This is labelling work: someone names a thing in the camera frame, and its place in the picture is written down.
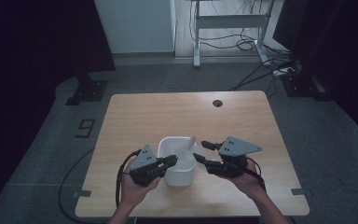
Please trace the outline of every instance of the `forearm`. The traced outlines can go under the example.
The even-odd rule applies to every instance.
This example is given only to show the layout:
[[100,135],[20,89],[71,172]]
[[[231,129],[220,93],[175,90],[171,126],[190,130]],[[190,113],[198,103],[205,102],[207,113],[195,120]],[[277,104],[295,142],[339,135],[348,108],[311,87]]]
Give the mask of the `forearm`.
[[256,194],[253,200],[266,224],[289,224],[265,191]]
[[109,219],[108,224],[125,224],[134,206],[121,203]]

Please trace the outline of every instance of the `wooden tabletop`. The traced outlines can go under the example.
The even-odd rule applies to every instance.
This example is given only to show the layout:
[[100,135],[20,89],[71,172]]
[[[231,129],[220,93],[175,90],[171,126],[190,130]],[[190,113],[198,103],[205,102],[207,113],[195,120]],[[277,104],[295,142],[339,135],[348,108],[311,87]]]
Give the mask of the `wooden tabletop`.
[[[216,107],[213,101],[223,105]],[[197,136],[200,142],[223,142],[227,136],[261,146],[250,154],[262,169],[267,193],[286,216],[310,211],[269,102],[262,91],[120,94],[111,98],[83,190],[79,217],[110,217],[116,209],[118,167],[133,151],[149,144],[155,155],[166,136]],[[259,216],[252,200],[230,182],[196,167],[189,187],[170,187],[163,180],[146,195],[132,217]]]

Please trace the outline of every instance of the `white wall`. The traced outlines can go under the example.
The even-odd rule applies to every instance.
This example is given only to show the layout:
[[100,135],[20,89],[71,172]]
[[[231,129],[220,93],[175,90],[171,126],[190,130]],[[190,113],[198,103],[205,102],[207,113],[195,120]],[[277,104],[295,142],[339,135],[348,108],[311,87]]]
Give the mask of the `white wall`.
[[174,51],[173,0],[94,1],[112,53]]

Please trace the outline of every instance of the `person's left hand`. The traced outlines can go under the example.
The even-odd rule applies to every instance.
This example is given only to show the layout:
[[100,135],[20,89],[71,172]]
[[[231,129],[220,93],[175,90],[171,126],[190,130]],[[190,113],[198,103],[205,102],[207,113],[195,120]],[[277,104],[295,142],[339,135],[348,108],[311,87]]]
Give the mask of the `person's left hand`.
[[131,159],[129,161],[124,171],[125,174],[123,174],[121,179],[121,202],[120,202],[120,204],[124,203],[132,208],[138,205],[139,203],[141,203],[144,200],[146,194],[150,190],[155,189],[157,187],[160,180],[160,177],[157,177],[146,188],[135,184],[130,176],[130,167],[133,161],[134,159]]

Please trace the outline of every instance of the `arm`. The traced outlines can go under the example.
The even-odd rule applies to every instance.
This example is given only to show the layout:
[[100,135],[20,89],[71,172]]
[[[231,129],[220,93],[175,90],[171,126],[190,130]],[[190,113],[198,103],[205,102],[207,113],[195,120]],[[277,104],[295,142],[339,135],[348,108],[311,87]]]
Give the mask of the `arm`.
[[[248,169],[256,171],[255,163],[249,161]],[[263,190],[257,180],[247,174],[243,174],[233,179],[226,178],[231,181],[240,191],[245,193],[255,202],[260,215],[266,221],[266,224],[288,224],[286,217],[283,216],[278,207],[270,199]]]
[[132,210],[141,203],[146,194],[155,189],[158,185],[160,178],[156,178],[147,186],[147,188],[141,187],[135,184],[132,178],[129,175],[126,175],[130,172],[130,166],[133,162],[133,159],[129,161],[127,165],[122,179],[121,179],[121,202],[118,205],[115,213],[109,219],[108,224],[124,224],[127,222],[127,218],[129,217]]

